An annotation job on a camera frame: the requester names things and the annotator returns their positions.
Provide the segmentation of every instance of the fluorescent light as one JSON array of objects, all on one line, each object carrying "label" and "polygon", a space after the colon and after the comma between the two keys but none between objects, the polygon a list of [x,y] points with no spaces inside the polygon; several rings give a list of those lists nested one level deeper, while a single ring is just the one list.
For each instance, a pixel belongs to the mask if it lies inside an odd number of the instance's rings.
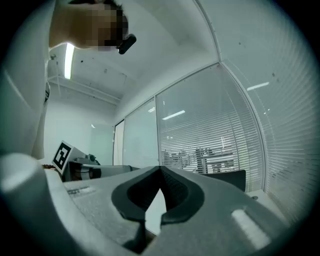
[{"label": "fluorescent light", "polygon": [[260,87],[262,87],[262,86],[267,86],[268,84],[269,84],[269,82],[260,83],[260,84],[257,84],[257,85],[255,85],[255,86],[248,87],[246,90],[247,90],[247,91],[251,91],[251,90],[260,88]]},{"label": "fluorescent light", "polygon": [[71,66],[72,57],[74,56],[75,47],[68,43],[66,45],[65,59],[64,59],[64,77],[66,79],[71,79]]},{"label": "fluorescent light", "polygon": [[181,115],[181,114],[183,114],[183,113],[186,113],[186,112],[185,112],[184,110],[182,110],[182,111],[180,111],[180,112],[178,112],[178,113],[175,113],[175,114],[169,115],[169,116],[167,116],[167,117],[165,117],[165,118],[162,118],[162,120],[167,120],[167,119],[170,119],[170,118],[179,116],[179,115]]}]

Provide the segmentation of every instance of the glass wall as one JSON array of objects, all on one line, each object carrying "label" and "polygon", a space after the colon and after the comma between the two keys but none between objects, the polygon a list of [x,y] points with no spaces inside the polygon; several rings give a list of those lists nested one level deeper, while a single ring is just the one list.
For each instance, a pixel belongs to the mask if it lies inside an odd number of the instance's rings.
[{"label": "glass wall", "polygon": [[221,61],[247,91],[259,118],[264,191],[295,223],[310,213],[320,183],[319,62],[273,1],[201,4],[214,24]]},{"label": "glass wall", "polygon": [[157,95],[160,164],[195,173],[246,170],[246,190],[261,189],[262,145],[237,88],[217,64]]},{"label": "glass wall", "polygon": [[159,165],[154,99],[146,102],[125,118],[123,164],[137,168]]},{"label": "glass wall", "polygon": [[114,129],[104,124],[91,125],[89,152],[103,166],[112,165]]}]

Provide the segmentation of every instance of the ceiling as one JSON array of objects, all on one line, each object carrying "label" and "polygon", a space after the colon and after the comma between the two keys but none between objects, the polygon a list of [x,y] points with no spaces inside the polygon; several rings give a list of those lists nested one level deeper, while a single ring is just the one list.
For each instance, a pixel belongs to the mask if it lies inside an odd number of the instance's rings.
[{"label": "ceiling", "polygon": [[124,54],[117,51],[75,49],[71,80],[64,79],[66,44],[51,50],[48,80],[118,105],[126,91],[157,69],[157,62],[184,45],[201,51],[212,48],[212,37],[202,26],[204,19],[192,0],[122,0],[129,33],[137,42]]}]

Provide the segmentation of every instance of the white wall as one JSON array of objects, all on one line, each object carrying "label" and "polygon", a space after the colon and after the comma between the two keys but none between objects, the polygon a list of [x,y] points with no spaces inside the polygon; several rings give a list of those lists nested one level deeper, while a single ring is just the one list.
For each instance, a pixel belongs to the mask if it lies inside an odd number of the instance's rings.
[{"label": "white wall", "polygon": [[95,131],[91,124],[100,130],[105,127],[112,133],[115,106],[85,94],[51,86],[44,125],[44,159],[42,164],[51,164],[59,143],[64,140],[80,151],[90,154],[93,148]]},{"label": "white wall", "polygon": [[115,123],[164,88],[217,62],[217,55],[209,54],[190,43],[182,44],[177,51],[155,59],[149,71],[136,82],[136,86],[124,94],[115,110]]}]

